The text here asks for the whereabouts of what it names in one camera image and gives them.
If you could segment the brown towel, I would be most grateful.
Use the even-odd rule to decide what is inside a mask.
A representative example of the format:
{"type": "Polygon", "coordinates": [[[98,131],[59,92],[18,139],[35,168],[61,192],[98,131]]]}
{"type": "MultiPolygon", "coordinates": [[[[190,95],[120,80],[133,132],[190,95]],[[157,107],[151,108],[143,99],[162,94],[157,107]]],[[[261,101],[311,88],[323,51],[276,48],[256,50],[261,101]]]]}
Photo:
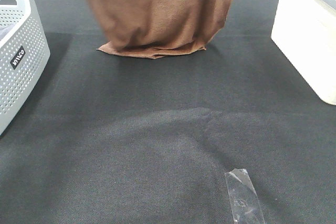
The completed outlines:
{"type": "Polygon", "coordinates": [[[232,0],[87,0],[111,55],[157,59],[204,50],[232,0]]]}

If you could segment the grey towel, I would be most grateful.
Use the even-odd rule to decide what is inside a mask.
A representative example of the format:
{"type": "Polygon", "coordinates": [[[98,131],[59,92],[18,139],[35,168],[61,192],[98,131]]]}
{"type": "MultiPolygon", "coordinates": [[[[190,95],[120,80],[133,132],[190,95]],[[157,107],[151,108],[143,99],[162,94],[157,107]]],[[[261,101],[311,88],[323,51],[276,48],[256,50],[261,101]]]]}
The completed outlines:
{"type": "Polygon", "coordinates": [[[14,27],[15,27],[15,24],[10,24],[8,26],[1,27],[0,40],[2,40],[14,27]]]}

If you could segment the black table cloth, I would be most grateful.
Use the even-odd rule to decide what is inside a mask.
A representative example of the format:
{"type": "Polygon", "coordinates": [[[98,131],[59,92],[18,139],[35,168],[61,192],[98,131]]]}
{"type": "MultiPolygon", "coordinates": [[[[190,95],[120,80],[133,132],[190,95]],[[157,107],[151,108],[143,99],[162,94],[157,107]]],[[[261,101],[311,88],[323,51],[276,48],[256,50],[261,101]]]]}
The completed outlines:
{"type": "Polygon", "coordinates": [[[270,39],[277,2],[151,60],[98,51],[85,0],[35,0],[51,55],[1,136],[1,223],[232,223],[234,168],[266,223],[335,223],[335,107],[270,39]]]}

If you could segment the clear tape strip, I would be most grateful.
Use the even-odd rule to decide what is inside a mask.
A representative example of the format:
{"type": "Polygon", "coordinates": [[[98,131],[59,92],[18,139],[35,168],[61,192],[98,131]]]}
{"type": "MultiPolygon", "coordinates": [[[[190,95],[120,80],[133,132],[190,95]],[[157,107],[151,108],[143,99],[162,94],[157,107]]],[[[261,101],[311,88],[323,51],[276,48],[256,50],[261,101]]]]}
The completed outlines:
{"type": "Polygon", "coordinates": [[[265,224],[260,202],[245,169],[225,173],[233,222],[236,224],[265,224]]]}

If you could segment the grey perforated laundry basket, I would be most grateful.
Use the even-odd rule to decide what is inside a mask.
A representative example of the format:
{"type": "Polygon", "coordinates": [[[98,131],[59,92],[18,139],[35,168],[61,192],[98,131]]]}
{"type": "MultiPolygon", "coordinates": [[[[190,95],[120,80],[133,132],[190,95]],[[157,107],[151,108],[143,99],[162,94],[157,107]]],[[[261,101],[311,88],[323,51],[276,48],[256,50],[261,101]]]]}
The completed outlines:
{"type": "Polygon", "coordinates": [[[35,0],[1,5],[1,27],[15,27],[1,40],[1,131],[21,109],[50,57],[35,0]]]}

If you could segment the white storage box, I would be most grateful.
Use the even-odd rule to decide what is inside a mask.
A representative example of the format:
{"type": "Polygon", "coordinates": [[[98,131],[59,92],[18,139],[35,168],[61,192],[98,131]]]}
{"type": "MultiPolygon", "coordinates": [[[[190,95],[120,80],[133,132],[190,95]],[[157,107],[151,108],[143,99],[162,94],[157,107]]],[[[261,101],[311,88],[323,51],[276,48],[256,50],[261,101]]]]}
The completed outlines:
{"type": "Polygon", "coordinates": [[[335,105],[335,0],[279,0],[271,38],[317,96],[335,105]]]}

